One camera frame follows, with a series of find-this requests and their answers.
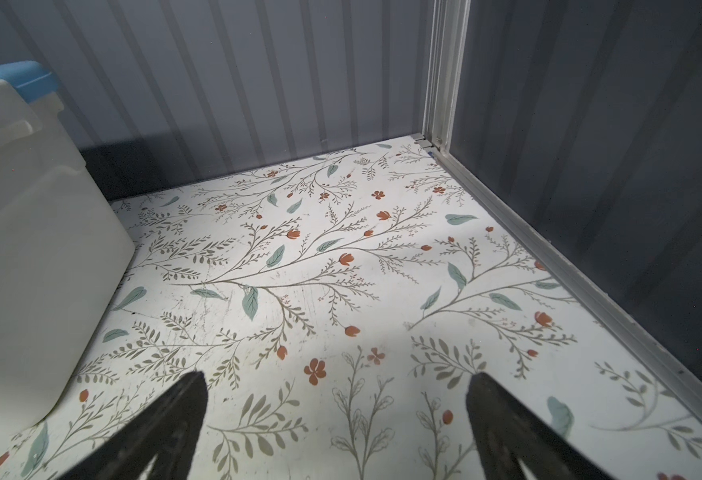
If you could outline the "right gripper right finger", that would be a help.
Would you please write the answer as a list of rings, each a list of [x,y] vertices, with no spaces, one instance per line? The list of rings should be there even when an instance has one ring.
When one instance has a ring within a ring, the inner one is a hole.
[[[487,479],[608,479],[487,373],[471,377],[466,409]]]

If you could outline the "blue plastic bin lid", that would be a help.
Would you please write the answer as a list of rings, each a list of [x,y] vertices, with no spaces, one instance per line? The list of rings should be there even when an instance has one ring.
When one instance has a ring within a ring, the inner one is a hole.
[[[1,64],[0,80],[9,83],[27,103],[56,93],[60,88],[56,75],[36,61]]]

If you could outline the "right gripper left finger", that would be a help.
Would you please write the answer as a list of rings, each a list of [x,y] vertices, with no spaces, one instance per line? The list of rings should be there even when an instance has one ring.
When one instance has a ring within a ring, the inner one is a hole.
[[[63,479],[186,479],[208,404],[201,371],[183,375]]]

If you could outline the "white plastic storage bin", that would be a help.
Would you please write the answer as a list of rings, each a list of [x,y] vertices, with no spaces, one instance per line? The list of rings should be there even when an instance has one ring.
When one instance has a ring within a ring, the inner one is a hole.
[[[135,251],[61,108],[0,81],[0,436],[56,405]]]

